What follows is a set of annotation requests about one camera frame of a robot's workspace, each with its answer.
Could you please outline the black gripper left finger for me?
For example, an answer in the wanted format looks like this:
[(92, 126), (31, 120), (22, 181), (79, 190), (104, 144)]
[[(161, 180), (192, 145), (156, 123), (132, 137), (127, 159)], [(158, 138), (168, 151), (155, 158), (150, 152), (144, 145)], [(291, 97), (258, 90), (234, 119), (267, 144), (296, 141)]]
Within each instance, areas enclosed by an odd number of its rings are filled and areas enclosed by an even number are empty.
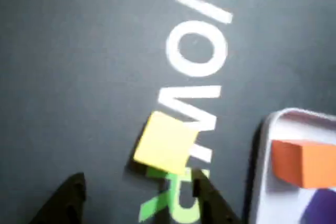
[(75, 173), (57, 188), (29, 223), (81, 224), (86, 196), (85, 175)]

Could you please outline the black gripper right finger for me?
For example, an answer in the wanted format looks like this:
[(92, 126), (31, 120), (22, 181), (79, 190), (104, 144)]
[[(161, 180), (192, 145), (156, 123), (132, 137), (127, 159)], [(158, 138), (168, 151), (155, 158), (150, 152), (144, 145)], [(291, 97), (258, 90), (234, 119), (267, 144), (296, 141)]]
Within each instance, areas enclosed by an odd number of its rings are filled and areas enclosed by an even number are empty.
[(199, 203), (201, 223), (242, 223), (228, 202), (200, 169), (192, 169), (191, 173), (193, 197), (196, 197)]

